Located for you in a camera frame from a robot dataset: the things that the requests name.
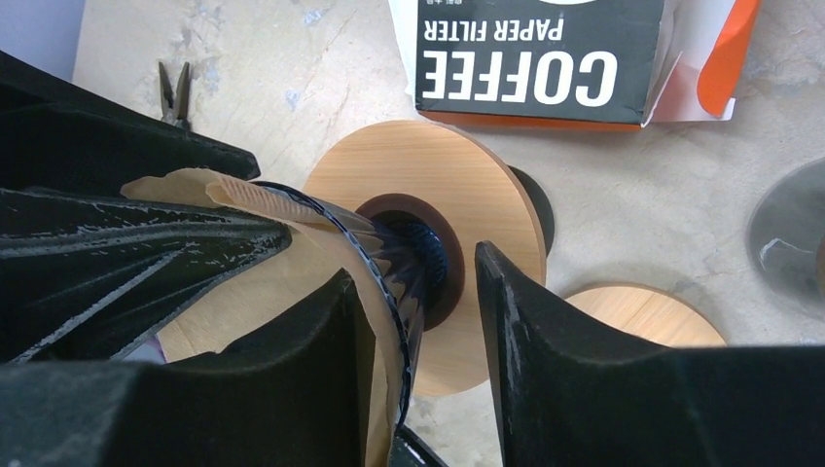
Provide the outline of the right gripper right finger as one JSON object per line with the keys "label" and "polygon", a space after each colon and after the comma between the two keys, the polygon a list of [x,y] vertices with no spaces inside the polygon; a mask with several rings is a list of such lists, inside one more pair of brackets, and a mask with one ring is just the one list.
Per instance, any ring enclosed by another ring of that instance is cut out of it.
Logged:
{"label": "right gripper right finger", "polygon": [[507,466],[820,466],[820,346],[670,348],[612,328],[493,243],[475,264]]}

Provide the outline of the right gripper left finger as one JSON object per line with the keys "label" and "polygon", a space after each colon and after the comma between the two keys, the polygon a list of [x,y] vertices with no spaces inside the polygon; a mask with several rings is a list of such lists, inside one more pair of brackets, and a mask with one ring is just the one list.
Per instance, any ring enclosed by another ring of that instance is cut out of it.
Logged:
{"label": "right gripper left finger", "polygon": [[360,466],[362,307],[344,271],[223,351],[1,370],[5,466]]}

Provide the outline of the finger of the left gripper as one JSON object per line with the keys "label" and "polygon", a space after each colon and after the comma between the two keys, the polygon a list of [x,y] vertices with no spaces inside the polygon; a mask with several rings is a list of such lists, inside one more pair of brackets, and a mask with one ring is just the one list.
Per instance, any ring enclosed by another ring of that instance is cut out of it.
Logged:
{"label": "finger of the left gripper", "polygon": [[291,241],[228,208],[3,190],[1,359],[125,356]]}
{"label": "finger of the left gripper", "polygon": [[1,186],[116,197],[181,168],[261,174],[241,148],[169,125],[1,55]]}

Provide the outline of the brown paper coffee filter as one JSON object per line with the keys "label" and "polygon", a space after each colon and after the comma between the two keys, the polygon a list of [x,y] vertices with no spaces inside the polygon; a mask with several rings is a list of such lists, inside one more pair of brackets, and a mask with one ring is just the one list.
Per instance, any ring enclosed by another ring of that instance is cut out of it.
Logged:
{"label": "brown paper coffee filter", "polygon": [[[147,176],[129,182],[123,185],[121,192],[130,199],[207,208],[227,207],[272,220],[256,215],[244,206],[251,201],[257,182],[242,181],[204,168],[184,168],[163,177]],[[226,350],[241,337],[261,330],[265,324],[281,323],[286,311],[295,308],[301,298],[336,271],[347,273],[338,261],[311,240],[285,226],[292,237],[288,248],[217,286],[197,300],[192,309],[160,330],[160,345],[167,361],[177,362],[206,350]],[[353,283],[359,301],[354,280]],[[360,305],[360,314],[367,321]],[[387,416],[387,381],[382,356],[368,321],[367,324],[365,336],[359,339],[360,358],[366,366],[365,395],[370,405],[366,464],[385,466],[390,459],[395,431],[404,422],[394,426]]]}

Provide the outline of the blue ribbed dripper cone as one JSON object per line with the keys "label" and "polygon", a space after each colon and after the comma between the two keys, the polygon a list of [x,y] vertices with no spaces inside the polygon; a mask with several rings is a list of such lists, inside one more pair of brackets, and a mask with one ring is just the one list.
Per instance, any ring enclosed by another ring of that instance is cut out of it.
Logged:
{"label": "blue ribbed dripper cone", "polygon": [[304,235],[352,277],[382,356],[387,416],[394,426],[402,424],[426,314],[447,282],[441,239],[412,214],[394,210],[372,219],[269,181],[257,182],[244,206]]}

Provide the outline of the wooden dripper stand black base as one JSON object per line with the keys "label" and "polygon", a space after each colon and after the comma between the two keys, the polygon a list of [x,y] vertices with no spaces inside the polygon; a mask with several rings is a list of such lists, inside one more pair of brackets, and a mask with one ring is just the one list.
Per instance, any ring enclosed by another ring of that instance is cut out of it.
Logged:
{"label": "wooden dripper stand black base", "polygon": [[423,334],[413,391],[447,396],[488,379],[475,251],[490,241],[543,284],[545,237],[513,170],[467,133],[423,121],[365,126],[312,169],[305,193],[365,217],[422,221],[445,245],[447,289]]}

